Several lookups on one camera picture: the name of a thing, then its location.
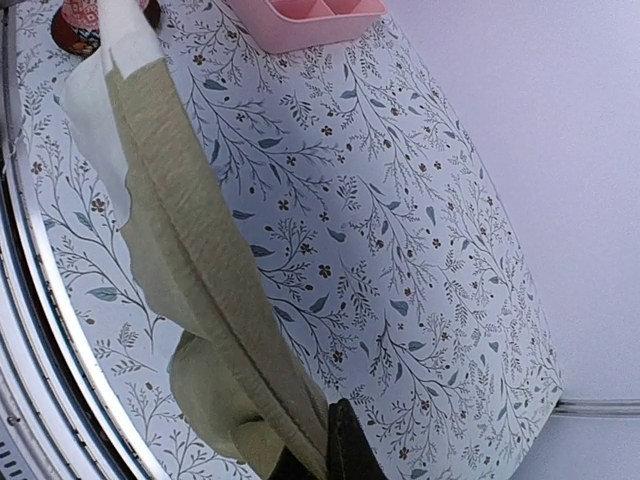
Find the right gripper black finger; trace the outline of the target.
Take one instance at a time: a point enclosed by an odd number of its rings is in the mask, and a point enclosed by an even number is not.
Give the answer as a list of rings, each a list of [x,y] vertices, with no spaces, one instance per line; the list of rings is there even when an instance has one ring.
[[[357,415],[347,399],[329,406],[328,478],[383,480],[379,465]]]

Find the tan beige underwear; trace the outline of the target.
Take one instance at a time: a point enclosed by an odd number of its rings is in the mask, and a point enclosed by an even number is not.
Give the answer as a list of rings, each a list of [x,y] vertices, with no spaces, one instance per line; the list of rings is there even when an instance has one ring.
[[[328,475],[328,405],[282,336],[156,34],[135,1],[97,3],[100,47],[61,105],[112,202],[132,275],[181,327],[171,392],[215,452],[262,478],[286,457]]]

